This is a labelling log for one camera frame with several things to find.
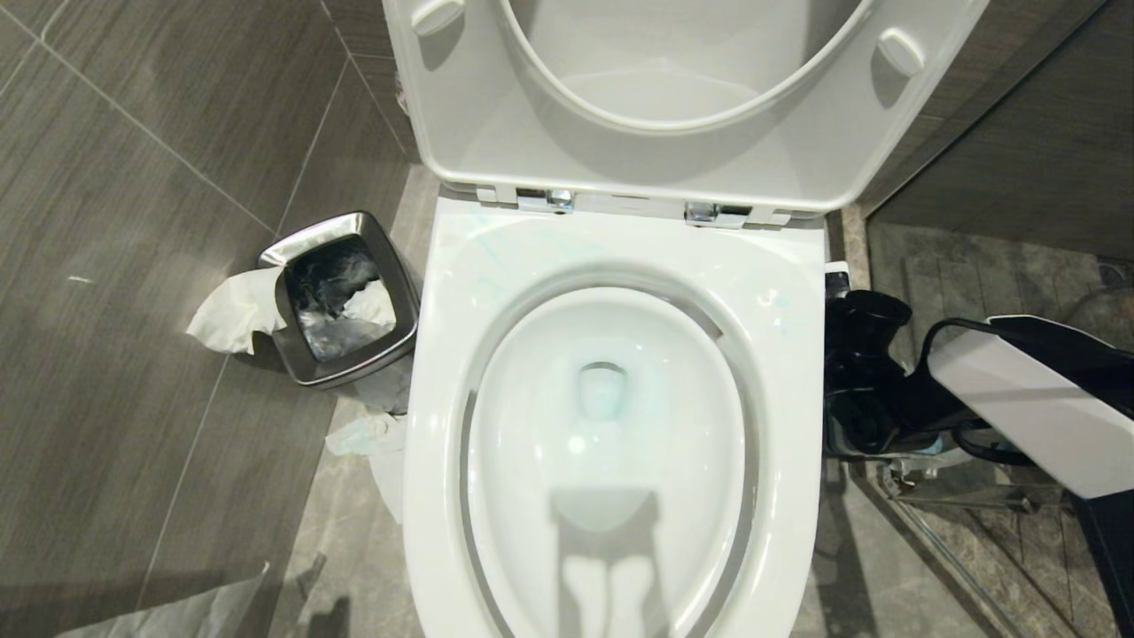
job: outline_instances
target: toilet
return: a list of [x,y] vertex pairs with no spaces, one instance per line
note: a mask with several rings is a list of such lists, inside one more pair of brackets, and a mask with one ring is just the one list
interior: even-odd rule
[[987,0],[386,0],[446,184],[404,536],[431,637],[787,636],[823,214]]

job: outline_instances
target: tile floor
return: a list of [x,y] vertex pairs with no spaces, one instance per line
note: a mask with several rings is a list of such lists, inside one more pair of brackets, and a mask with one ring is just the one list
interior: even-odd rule
[[[868,229],[873,289],[902,298],[914,313],[891,348],[899,360],[913,363],[926,331],[946,316],[1035,314],[1117,348],[1134,348],[1134,295],[1128,288],[1099,294],[1105,283],[1094,255],[936,228],[871,222]],[[948,332],[939,340],[950,339]],[[1007,469],[996,468],[971,461],[942,470],[933,483],[949,482],[962,493],[1008,483]],[[1036,473],[1025,483],[1044,482],[1053,484]],[[1019,632],[1116,635],[1106,593],[1069,510],[1055,504],[1034,514],[956,507],[909,510],[913,524],[941,541]]]
[[[411,169],[392,236],[424,270],[438,182]],[[331,432],[363,408],[342,400]],[[828,461],[815,553],[793,636],[996,636],[850,480]],[[401,528],[363,458],[324,451],[312,485],[273,638],[422,636],[406,573]]]

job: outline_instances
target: toilet paper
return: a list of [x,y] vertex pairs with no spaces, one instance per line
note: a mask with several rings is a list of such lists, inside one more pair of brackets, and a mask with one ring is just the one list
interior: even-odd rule
[[217,352],[252,351],[252,333],[287,326],[276,305],[276,280],[284,267],[240,272],[226,279],[197,308],[187,334]]
[[381,280],[371,281],[365,288],[355,292],[342,306],[342,315],[378,324],[387,332],[392,331],[393,325],[398,323],[390,291]]
[[357,454],[370,461],[386,509],[401,525],[401,470],[405,466],[406,418],[365,416],[327,436],[327,450],[336,457]]

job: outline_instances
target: tile grout line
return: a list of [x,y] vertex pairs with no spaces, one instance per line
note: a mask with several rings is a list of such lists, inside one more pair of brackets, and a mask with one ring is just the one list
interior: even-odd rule
[[350,63],[354,65],[355,70],[358,71],[358,77],[362,78],[363,86],[366,87],[366,94],[370,95],[371,103],[374,104],[374,108],[378,110],[379,117],[381,117],[382,121],[386,124],[386,129],[390,131],[390,137],[393,137],[393,143],[397,144],[398,148],[401,150],[401,156],[408,160],[409,153],[406,151],[406,146],[405,144],[401,143],[401,139],[398,137],[398,134],[393,131],[393,124],[390,122],[390,118],[387,117],[386,111],[382,110],[382,104],[378,103],[378,96],[374,95],[374,90],[370,87],[370,82],[366,82],[366,76],[363,75],[362,67],[358,66],[358,60],[355,59],[354,53],[350,53],[349,49],[347,50],[347,54],[350,56]]
[[339,94],[339,85],[342,84],[342,76],[347,73],[347,63],[350,61],[350,53],[347,52],[347,59],[342,61],[342,68],[339,69],[339,78],[335,80],[335,88],[331,90],[331,96],[327,100],[327,108],[323,109],[323,117],[319,118],[319,126],[315,128],[315,134],[311,137],[311,144],[307,145],[307,152],[303,155],[303,162],[299,164],[299,172],[295,176],[295,184],[291,185],[291,194],[287,197],[287,203],[284,204],[284,214],[280,215],[279,223],[276,224],[276,230],[273,230],[274,238],[279,238],[280,230],[284,229],[284,222],[287,221],[287,213],[291,211],[291,202],[295,199],[295,194],[299,192],[299,182],[303,181],[303,176],[307,172],[307,162],[311,160],[311,155],[315,152],[315,144],[319,143],[319,134],[323,131],[323,124],[327,122],[327,116],[331,112],[331,105],[335,104],[335,97]]
[[24,62],[32,57],[32,51],[35,50],[36,44],[39,44],[39,42],[33,41],[27,45],[27,49],[24,50],[24,54],[22,54],[19,57],[19,61],[16,62],[16,68],[11,69],[11,75],[8,76],[8,79],[5,80],[3,84],[0,84],[0,96],[3,96],[5,92],[8,90],[8,85],[16,80],[16,76],[19,75],[19,69],[24,68]]
[[99,88],[99,86],[94,82],[92,82],[88,77],[86,77],[81,70],[78,70],[78,68],[76,68],[74,65],[71,65],[69,61],[67,61],[67,59],[64,58],[62,54],[59,53],[59,51],[56,51],[42,37],[40,37],[39,35],[36,35],[34,31],[27,28],[27,26],[24,23],[22,23],[18,19],[16,19],[16,17],[12,16],[11,12],[8,11],[8,9],[3,8],[2,5],[0,5],[0,14],[8,16],[25,33],[27,33],[33,39],[35,39],[35,42],[39,45],[43,46],[43,50],[46,51],[48,53],[50,53],[52,58],[54,58],[57,61],[59,61],[59,63],[64,65],[67,68],[67,70],[69,70],[70,73],[75,74],[75,76],[78,77],[81,80],[83,80],[84,84],[86,84],[87,86],[90,86],[92,91],[94,91],[95,93],[98,93],[100,97],[102,97],[103,100],[105,100],[107,102],[109,102],[110,105],[113,107],[115,110],[117,110],[118,112],[120,112],[127,120],[129,120],[130,124],[133,124],[134,126],[137,126],[151,139],[153,139],[154,142],[156,142],[159,146],[161,146],[162,148],[164,148],[166,151],[168,151],[171,155],[174,155],[174,158],[176,158],[178,161],[180,161],[186,168],[189,169],[189,171],[192,171],[194,175],[196,175],[197,178],[200,178],[205,184],[212,186],[213,189],[215,189],[218,193],[220,193],[225,198],[227,198],[228,201],[230,201],[234,204],[236,204],[236,206],[239,207],[240,211],[243,211],[245,214],[247,214],[253,220],[255,220],[256,223],[263,226],[270,232],[273,231],[272,228],[270,228],[266,223],[264,223],[263,221],[261,221],[260,218],[256,216],[255,214],[253,214],[252,211],[249,211],[247,207],[245,207],[244,204],[242,204],[240,202],[236,201],[236,198],[232,195],[229,195],[223,188],[221,188],[215,181],[213,181],[212,179],[210,179],[204,172],[201,172],[200,170],[197,170],[197,168],[195,165],[193,165],[192,163],[189,163],[189,161],[187,159],[185,159],[185,156],[183,156],[180,153],[178,153],[176,150],[174,150],[172,146],[170,146],[169,144],[167,144],[164,139],[162,139],[161,137],[159,137],[153,130],[150,130],[150,128],[146,125],[142,124],[141,120],[138,120],[136,117],[134,117],[133,114],[130,114],[129,111],[127,111],[121,104],[119,104],[113,97],[111,97],[109,94],[107,94],[102,88]]
[[[370,94],[370,101],[373,102],[374,108],[378,109],[379,117],[381,117],[382,121],[386,122],[386,129],[389,130],[390,136],[393,137],[393,143],[397,144],[398,148],[401,150],[401,156],[406,158],[406,160],[409,160],[409,152],[406,151],[406,145],[401,143],[401,139],[398,137],[398,134],[395,133],[393,124],[390,121],[390,118],[386,116],[386,111],[382,110],[382,105],[378,103],[378,95],[374,95],[374,90],[371,88],[370,82],[366,80],[366,76],[362,73],[362,68],[358,66],[358,61],[355,59],[356,56],[354,54],[353,51],[350,51],[350,46],[347,45],[346,37],[342,37],[342,32],[339,31],[339,25],[335,24],[335,16],[331,14],[331,10],[327,8],[327,2],[324,0],[319,0],[319,6],[323,8],[323,12],[327,14],[327,19],[331,22],[331,28],[335,29],[335,35],[339,36],[339,42],[342,43],[342,50],[347,52],[347,60],[352,65],[354,65],[355,71],[362,79],[363,86],[366,87],[366,93]],[[392,59],[392,58],[384,58],[382,56],[363,56],[363,57]]]
[[161,521],[161,531],[158,533],[158,542],[153,546],[153,554],[150,555],[150,564],[146,565],[145,576],[142,577],[142,589],[138,590],[138,598],[134,603],[134,611],[142,609],[142,599],[145,596],[145,590],[150,586],[150,576],[153,573],[153,565],[158,562],[158,554],[161,552],[161,542],[166,538],[166,528],[169,527],[169,519],[174,516],[174,505],[177,504],[177,496],[181,492],[181,484],[185,482],[185,475],[189,471],[189,462],[193,460],[193,452],[197,449],[197,441],[201,439],[201,432],[205,428],[205,422],[209,419],[209,410],[212,408],[213,400],[217,399],[217,391],[220,390],[220,381],[225,377],[225,369],[228,368],[228,360],[231,356],[226,355],[225,361],[220,365],[220,372],[217,373],[217,381],[213,382],[212,392],[209,393],[209,401],[205,403],[205,410],[201,415],[201,422],[197,424],[197,431],[193,435],[193,443],[189,445],[189,452],[185,456],[185,463],[181,466],[181,474],[177,477],[177,486],[174,487],[174,495],[169,500],[169,508],[166,509],[166,518]]
[[43,25],[43,32],[40,34],[40,37],[43,39],[44,42],[48,41],[48,29],[51,28],[51,25],[56,24],[56,19],[58,19],[59,16],[62,15],[64,9],[67,8],[67,5],[70,5],[70,0],[64,0],[59,5],[59,7],[57,7],[56,10],[51,12],[51,17],[48,18],[48,24]]

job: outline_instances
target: stainless steel trash can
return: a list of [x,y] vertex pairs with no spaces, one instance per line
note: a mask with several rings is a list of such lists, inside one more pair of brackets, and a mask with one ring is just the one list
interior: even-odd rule
[[[375,410],[405,414],[421,297],[378,221],[365,211],[320,221],[276,241],[260,254],[259,265],[284,266],[276,303],[287,327],[272,340],[291,378],[303,386],[357,399]],[[335,284],[324,284],[331,279]],[[392,330],[373,339],[365,332],[354,335],[347,348],[337,350],[336,344],[313,337],[316,329],[308,317],[314,311],[305,305],[321,304],[318,311],[328,313],[328,322],[336,322],[342,303],[374,279],[390,295],[396,316]]]

